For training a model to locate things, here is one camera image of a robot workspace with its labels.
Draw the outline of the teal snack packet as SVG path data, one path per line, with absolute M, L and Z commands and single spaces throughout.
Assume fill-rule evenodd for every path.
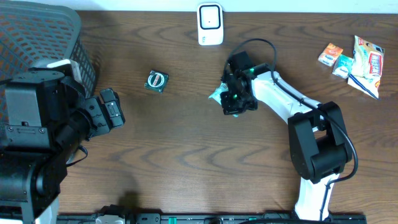
M 228 86 L 226 83 L 221 82 L 220 86 L 215 89 L 215 91 L 208 97 L 209 99 L 215 100 L 218 104 L 221 105 L 221 94 L 224 92 L 228 92 Z

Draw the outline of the orange white tissue pack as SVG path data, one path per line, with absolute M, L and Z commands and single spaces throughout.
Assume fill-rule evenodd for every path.
M 333 66 L 338 57 L 342 54 L 343 49 L 329 43 L 327 47 L 323 50 L 323 52 L 318 57 L 318 61 L 327 65 L 329 67 Z

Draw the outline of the green white tissue pack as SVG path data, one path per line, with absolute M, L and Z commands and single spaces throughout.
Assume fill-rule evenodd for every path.
M 347 57 L 345 55 L 340 55 L 335 62 L 332 74 L 341 78 L 348 78 L 349 74 L 352 71 L 353 63 L 353 58 Z

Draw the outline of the white blue snack bag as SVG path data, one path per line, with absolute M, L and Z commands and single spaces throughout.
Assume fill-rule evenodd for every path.
M 354 62 L 348 84 L 374 99 L 379 99 L 385 50 L 363 38 L 354 37 Z

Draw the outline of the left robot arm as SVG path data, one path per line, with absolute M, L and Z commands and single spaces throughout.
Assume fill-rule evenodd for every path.
M 82 142 L 124 125 L 118 94 L 86 96 L 77 62 L 44 59 L 4 82 L 1 222 L 55 223 L 60 185 Z

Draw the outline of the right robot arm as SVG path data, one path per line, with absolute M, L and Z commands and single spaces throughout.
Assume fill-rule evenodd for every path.
M 290 158 L 301 177 L 294 212 L 302 220 L 328 221 L 332 188 L 345 165 L 357 158 L 340 107 L 307 98 L 286 83 L 274 67 L 255 65 L 246 52 L 226 61 L 220 95 L 223 113 L 237 116 L 263 102 L 288 126 Z

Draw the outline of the white barcode scanner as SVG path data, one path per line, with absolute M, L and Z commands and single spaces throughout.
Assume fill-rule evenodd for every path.
M 215 2 L 202 3 L 197 8 L 198 43 L 220 45 L 223 42 L 223 9 Z

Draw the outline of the grey plastic mesh basket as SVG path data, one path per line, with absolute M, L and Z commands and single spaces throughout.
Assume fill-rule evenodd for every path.
M 81 19 L 72 9 L 24 1 L 1 1 L 1 80 L 44 59 L 70 59 L 80 66 L 90 98 L 98 76 L 80 39 Z

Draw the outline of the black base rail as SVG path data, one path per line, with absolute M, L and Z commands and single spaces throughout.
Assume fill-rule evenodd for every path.
M 289 212 L 267 212 L 264 214 L 164 214 L 136 213 L 127 208 L 110 205 L 92 214 L 58 215 L 56 223 L 128 223 L 128 224 L 243 224 L 243 223 L 312 223 L 301 220 Z

